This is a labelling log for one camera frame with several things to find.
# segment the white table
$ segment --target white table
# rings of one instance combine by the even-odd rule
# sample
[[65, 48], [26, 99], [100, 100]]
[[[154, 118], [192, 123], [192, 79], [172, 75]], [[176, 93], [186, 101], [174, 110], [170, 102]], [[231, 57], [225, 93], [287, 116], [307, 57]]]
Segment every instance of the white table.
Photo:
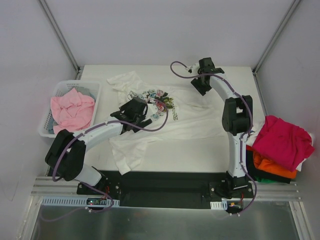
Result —
[[[233, 88], [241, 95], [251, 95], [253, 99], [253, 121], [264, 119], [255, 80], [250, 67], [221, 67]], [[189, 73], [181, 66], [175, 66], [177, 73], [187, 76]], [[150, 84], [171, 85], [193, 88], [191, 79], [175, 76], [169, 66], [154, 65], [86, 65], [81, 80], [95, 80], [102, 83], [102, 91], [94, 123], [105, 121], [110, 113], [118, 110], [118, 95], [107, 78], [136, 71], [140, 78]], [[222, 118], [224, 102], [212, 89], [207, 94], [216, 99], [216, 108]], [[109, 141], [92, 148], [84, 162], [100, 170], [118, 170]], [[144, 160], [135, 171], [156, 172], [211, 172], [221, 173], [228, 169], [229, 141], [227, 134], [205, 139], [170, 140], [150, 143]]]

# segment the gray floor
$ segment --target gray floor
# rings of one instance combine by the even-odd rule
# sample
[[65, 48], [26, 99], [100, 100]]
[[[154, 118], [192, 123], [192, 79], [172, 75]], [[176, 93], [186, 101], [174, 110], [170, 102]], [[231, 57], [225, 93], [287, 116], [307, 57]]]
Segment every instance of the gray floor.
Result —
[[[42, 206], [52, 219], [74, 207]], [[240, 217], [221, 210], [113, 208], [79, 210], [56, 222], [37, 221], [34, 240], [295, 240], [287, 202], [255, 202]]]

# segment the black cloth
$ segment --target black cloth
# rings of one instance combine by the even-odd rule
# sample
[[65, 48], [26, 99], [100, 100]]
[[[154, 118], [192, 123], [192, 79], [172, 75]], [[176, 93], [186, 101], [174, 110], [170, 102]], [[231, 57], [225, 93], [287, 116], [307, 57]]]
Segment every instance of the black cloth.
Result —
[[291, 182], [291, 178], [279, 176], [276, 174], [272, 174], [270, 172], [262, 171], [260, 169], [256, 169], [254, 164], [254, 152], [246, 150], [246, 169], [248, 174], [256, 180], [255, 177], [260, 177], [262, 179], [269, 179], [272, 181], [289, 184]]

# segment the pink towel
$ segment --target pink towel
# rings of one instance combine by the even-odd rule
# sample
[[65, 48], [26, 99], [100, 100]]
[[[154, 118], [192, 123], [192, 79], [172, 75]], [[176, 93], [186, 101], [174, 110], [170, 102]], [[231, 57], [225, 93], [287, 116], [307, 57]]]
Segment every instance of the pink towel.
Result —
[[52, 97], [50, 107], [53, 119], [58, 123], [53, 126], [53, 132], [57, 134], [63, 129], [74, 132], [90, 126], [95, 100], [73, 88], [64, 96]]
[[266, 116], [252, 148], [293, 172], [314, 152], [311, 144], [312, 139], [303, 128], [275, 116]]

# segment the gray wall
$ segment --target gray wall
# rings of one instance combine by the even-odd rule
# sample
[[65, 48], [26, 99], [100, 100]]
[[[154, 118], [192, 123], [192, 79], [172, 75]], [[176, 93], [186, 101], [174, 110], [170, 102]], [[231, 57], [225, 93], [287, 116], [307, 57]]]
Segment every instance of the gray wall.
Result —
[[79, 65], [254, 67], [293, 0], [47, 0]]
[[0, 2], [0, 73], [0, 239], [11, 240], [46, 168], [40, 118], [56, 83], [75, 77], [36, 0]]
[[304, 0], [258, 72], [269, 114], [315, 134], [316, 151], [297, 180], [320, 239], [320, 1]]

